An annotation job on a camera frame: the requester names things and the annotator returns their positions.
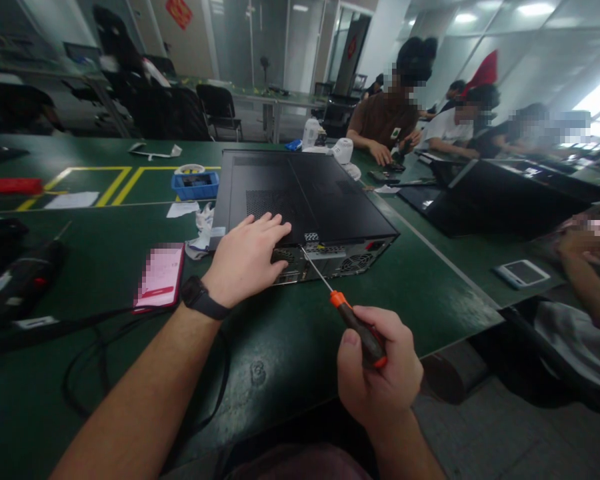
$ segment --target computer case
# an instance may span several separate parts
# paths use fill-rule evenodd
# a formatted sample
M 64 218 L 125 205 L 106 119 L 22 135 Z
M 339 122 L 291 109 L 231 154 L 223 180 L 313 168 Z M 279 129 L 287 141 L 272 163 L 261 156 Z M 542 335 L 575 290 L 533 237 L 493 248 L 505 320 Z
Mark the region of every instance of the computer case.
M 289 262 L 276 285 L 366 272 L 398 237 L 349 174 L 330 155 L 224 150 L 209 250 L 246 216 L 280 213 L 291 233 L 272 261 Z

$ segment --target sticker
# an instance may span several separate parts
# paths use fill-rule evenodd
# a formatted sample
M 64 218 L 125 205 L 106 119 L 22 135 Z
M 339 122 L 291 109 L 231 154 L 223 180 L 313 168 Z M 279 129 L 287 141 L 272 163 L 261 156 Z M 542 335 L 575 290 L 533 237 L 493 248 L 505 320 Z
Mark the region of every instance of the sticker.
M 11 272 L 6 271 L 0 276 L 0 290 L 7 286 L 7 284 L 11 281 Z
M 211 229 L 211 238 L 224 237 L 227 233 L 227 229 L 224 227 L 214 227 Z
M 28 320 L 17 320 L 13 322 L 16 326 L 22 328 L 22 330 L 31 330 L 44 325 L 50 325 L 52 323 L 58 323 L 58 320 L 48 315 L 46 317 L 40 317 L 36 319 Z

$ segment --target white bottle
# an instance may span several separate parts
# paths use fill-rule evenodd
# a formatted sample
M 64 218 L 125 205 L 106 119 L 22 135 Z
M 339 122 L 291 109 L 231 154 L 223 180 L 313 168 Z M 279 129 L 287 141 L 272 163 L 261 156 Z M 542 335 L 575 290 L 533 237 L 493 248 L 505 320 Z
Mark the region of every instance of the white bottle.
M 314 118 L 310 118 L 305 123 L 305 132 L 302 135 L 302 150 L 310 148 L 315 145 L 315 140 L 318 138 L 318 130 L 320 129 L 320 122 Z

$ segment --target hand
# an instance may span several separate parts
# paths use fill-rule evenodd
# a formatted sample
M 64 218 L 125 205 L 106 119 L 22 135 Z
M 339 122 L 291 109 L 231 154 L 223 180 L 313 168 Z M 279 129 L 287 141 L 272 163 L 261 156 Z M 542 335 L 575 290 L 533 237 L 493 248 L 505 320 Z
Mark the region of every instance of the hand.
M 422 141 L 422 130 L 414 129 L 410 134 L 408 134 L 402 142 L 400 142 L 400 150 L 405 148 L 405 142 L 411 140 L 411 144 L 405 153 L 411 153 L 414 148 L 420 144 Z
M 462 153 L 462 155 L 464 157 L 470 158 L 470 159 L 480 158 L 480 152 L 478 152 L 478 150 L 474 150 L 474 149 L 464 149 L 464 152 Z
M 381 167 L 384 167 L 392 162 L 391 152 L 389 149 L 375 140 L 371 140 L 371 144 L 369 145 L 369 153 L 373 155 L 375 162 Z
M 598 256 L 598 253 L 600 253 L 600 231 L 566 230 L 557 249 L 563 257 L 582 256 L 584 252 L 591 252 Z
M 260 220 L 248 216 L 220 240 L 213 262 L 202 278 L 209 296 L 226 308 L 270 287 L 287 268 L 284 260 L 271 264 L 273 248 L 291 231 L 280 214 L 266 212 Z
M 353 312 L 387 339 L 388 362 L 379 371 L 364 369 L 360 336 L 346 330 L 338 350 L 338 394 L 371 440 L 378 441 L 409 421 L 423 368 L 413 349 L 411 330 L 395 312 L 360 306 Z

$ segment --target red decoration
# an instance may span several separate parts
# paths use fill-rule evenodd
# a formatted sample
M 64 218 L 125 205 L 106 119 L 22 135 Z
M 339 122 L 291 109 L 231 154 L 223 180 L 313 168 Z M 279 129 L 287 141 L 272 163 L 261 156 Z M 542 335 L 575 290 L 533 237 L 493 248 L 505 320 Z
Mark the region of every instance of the red decoration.
M 466 96 L 469 89 L 480 85 L 493 85 L 498 81 L 498 50 L 488 54 L 475 72 L 473 78 L 467 83 L 462 97 Z
M 351 57 L 355 53 L 355 48 L 356 48 L 355 38 L 356 38 L 356 35 L 354 35 L 353 38 L 351 39 L 351 43 L 349 44 L 349 49 L 347 50 L 347 56 L 348 56 L 349 60 L 351 60 Z
M 175 22 L 182 30 L 186 30 L 193 18 L 193 14 L 185 3 L 185 0 L 168 0 L 166 6 L 167 11 L 171 14 Z

